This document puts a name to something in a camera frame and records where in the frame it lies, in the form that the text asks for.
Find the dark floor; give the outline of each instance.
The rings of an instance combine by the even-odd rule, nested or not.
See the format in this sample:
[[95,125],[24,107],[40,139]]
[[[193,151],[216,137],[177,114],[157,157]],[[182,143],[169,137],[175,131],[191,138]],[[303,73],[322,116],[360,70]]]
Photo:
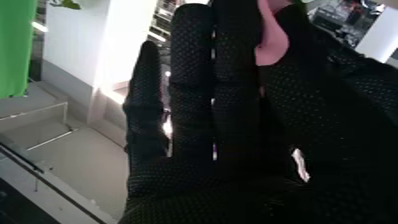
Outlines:
[[59,224],[0,178],[0,224]]

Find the green object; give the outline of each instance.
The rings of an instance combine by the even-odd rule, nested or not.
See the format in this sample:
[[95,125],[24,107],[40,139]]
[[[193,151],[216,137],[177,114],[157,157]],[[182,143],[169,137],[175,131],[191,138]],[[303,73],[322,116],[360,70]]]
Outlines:
[[0,98],[25,95],[36,2],[0,0]]
[[81,5],[73,2],[73,0],[63,0],[61,3],[57,2],[57,0],[54,0],[54,3],[50,3],[50,5],[54,7],[66,7],[75,10],[82,9]]

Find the metal rail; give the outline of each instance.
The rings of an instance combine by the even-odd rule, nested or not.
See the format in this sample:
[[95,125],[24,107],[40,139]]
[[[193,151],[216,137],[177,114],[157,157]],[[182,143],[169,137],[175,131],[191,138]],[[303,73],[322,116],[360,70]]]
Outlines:
[[38,180],[43,182],[43,184],[49,186],[49,188],[56,191],[56,193],[61,195],[61,197],[66,199],[66,201],[73,204],[73,206],[79,208],[79,210],[86,213],[86,215],[93,218],[93,220],[100,224],[107,224],[105,221],[100,219],[100,217],[95,215],[95,213],[79,204],[79,202],[68,196],[65,191],[57,188],[57,186],[50,183],[50,181],[41,176],[41,174],[45,174],[45,171],[41,170],[41,168],[34,165],[34,163],[27,160],[27,158],[18,154],[18,152],[2,143],[0,143],[0,153],[6,155],[6,157],[11,159],[11,161],[18,164],[18,166],[24,168],[24,170],[33,174],[33,176],[38,178]]

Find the gloved hand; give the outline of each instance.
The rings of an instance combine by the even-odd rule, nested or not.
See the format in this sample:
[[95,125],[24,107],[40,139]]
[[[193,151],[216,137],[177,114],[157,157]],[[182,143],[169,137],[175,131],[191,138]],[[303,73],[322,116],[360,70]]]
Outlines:
[[[264,189],[269,196],[281,195],[301,183],[285,178],[297,178],[297,170],[280,124],[260,116],[269,104],[260,100],[255,58],[256,0],[244,5],[239,0],[216,1],[214,7],[184,5],[171,33],[173,156],[162,130],[159,50],[146,42],[125,103],[132,175],[121,223],[264,220],[271,214],[258,211],[269,204],[280,206],[280,200],[269,202],[262,196],[253,203],[253,199]],[[267,176],[276,176],[272,184]]]
[[[290,47],[281,60],[258,68],[256,1],[219,0],[214,9],[178,9],[171,158],[159,52],[152,43],[143,45],[125,103],[132,176],[121,223],[272,223],[301,218],[315,223],[393,223],[397,127],[381,105],[342,78],[347,60],[361,64],[360,55],[329,47],[335,42],[296,6],[276,18]],[[306,155],[304,188],[287,168],[290,145]]]

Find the black glove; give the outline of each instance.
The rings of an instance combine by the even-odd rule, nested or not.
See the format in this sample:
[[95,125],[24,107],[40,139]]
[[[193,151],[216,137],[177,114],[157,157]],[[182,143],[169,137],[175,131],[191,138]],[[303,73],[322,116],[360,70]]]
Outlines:
[[[384,79],[397,70],[336,44],[297,6],[281,10],[278,21],[290,50],[260,71],[290,142],[306,156],[303,214],[315,223],[397,223],[398,130],[386,102],[397,105],[398,88]],[[384,99],[383,92],[392,93]]]
[[[272,131],[281,126],[269,125],[272,118],[260,116],[260,110],[269,110],[267,100],[260,101],[255,64],[260,39],[256,0],[180,7],[171,40],[171,158],[162,130],[159,50],[152,42],[143,45],[125,103],[132,175],[121,223],[265,220],[271,213],[262,210],[280,201],[265,198],[299,186],[285,178],[299,175],[290,147]],[[260,139],[265,133],[276,134]]]

